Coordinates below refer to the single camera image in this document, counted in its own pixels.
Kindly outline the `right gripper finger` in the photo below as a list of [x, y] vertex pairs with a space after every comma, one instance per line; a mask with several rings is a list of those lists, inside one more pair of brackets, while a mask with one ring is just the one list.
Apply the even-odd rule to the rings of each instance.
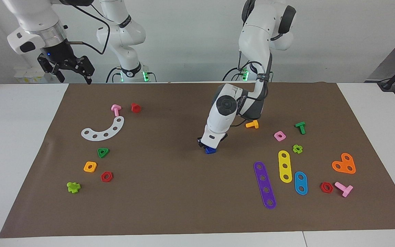
[[62, 72], [59, 69], [59, 65], [55, 65], [53, 63], [51, 63], [45, 56], [44, 54], [40, 54], [37, 57], [37, 61], [40, 64], [40, 66], [42, 67], [42, 70], [45, 73], [51, 73], [52, 75], [56, 76], [57, 79], [59, 80], [60, 83], [63, 83], [65, 80], [64, 75], [62, 74]]
[[91, 61], [87, 56], [82, 56], [80, 58], [77, 58], [76, 61], [77, 61], [76, 72], [81, 76], [83, 76], [83, 78], [85, 79], [88, 85], [91, 85], [92, 76], [95, 72], [95, 68], [92, 65]]

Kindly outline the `purple four-hole plate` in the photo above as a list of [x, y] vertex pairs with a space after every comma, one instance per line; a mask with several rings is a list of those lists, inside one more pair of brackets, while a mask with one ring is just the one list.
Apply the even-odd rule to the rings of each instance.
[[260, 161], [254, 163], [254, 173], [257, 179], [259, 192], [261, 194], [262, 203], [267, 209], [274, 209], [276, 207], [276, 199], [273, 193], [273, 188], [266, 170], [265, 164]]

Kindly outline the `white power strip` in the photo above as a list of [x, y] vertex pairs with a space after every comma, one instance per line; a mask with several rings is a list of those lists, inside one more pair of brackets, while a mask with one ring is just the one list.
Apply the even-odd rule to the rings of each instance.
[[41, 68], [18, 68], [15, 70], [14, 78], [19, 83], [53, 83], [51, 74], [45, 73]]

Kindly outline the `white curved five-hole plate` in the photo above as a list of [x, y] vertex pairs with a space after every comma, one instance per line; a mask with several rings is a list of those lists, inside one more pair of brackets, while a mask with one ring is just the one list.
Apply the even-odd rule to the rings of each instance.
[[118, 116], [114, 118], [110, 128], [104, 131], [94, 131], [91, 128], [85, 128], [81, 131], [81, 136], [91, 142], [102, 142], [116, 136], [116, 134], [122, 129], [124, 122], [125, 118]]

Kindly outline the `blue two-hole plate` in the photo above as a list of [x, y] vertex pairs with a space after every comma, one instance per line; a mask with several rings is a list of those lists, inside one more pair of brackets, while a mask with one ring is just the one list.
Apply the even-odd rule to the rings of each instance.
[[308, 179], [304, 172], [297, 171], [294, 175], [295, 192], [299, 195], [305, 196], [308, 193]]

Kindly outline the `orange heart three-hole plate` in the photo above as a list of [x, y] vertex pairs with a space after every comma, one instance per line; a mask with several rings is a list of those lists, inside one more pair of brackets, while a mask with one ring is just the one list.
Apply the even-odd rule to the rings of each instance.
[[333, 161], [331, 167], [340, 173], [355, 174], [356, 166], [353, 157], [349, 153], [341, 154], [341, 161]]

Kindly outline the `brown table mat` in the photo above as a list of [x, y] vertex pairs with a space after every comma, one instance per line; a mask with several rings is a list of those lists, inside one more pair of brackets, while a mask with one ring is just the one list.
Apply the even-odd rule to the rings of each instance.
[[[0, 238], [395, 229], [395, 184], [335, 83], [273, 83], [259, 128], [231, 128], [215, 154], [201, 137], [216, 83], [71, 84], [0, 232]], [[131, 111], [131, 104], [141, 112]], [[124, 125], [91, 142], [81, 131]], [[304, 121], [306, 134], [295, 124]], [[278, 142], [274, 133], [286, 138]], [[301, 145], [303, 152], [292, 147]], [[104, 158], [98, 148], [108, 148]], [[292, 182], [279, 177], [290, 155]], [[349, 153], [355, 174], [331, 164]], [[83, 170], [88, 161], [95, 172]], [[266, 166], [276, 207], [262, 203], [254, 163]], [[114, 178], [101, 181], [105, 171]], [[295, 172], [308, 179], [295, 192]], [[334, 183], [353, 186], [344, 198]], [[81, 185], [68, 192], [67, 183]], [[321, 191], [329, 182], [334, 191]]]

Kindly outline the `yellow three-hole plate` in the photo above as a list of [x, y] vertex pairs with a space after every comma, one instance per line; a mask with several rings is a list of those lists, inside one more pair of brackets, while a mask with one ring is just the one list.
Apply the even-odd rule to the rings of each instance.
[[281, 150], [278, 153], [278, 165], [279, 165], [279, 178], [284, 183], [292, 182], [292, 169], [290, 162], [290, 155], [287, 151]]

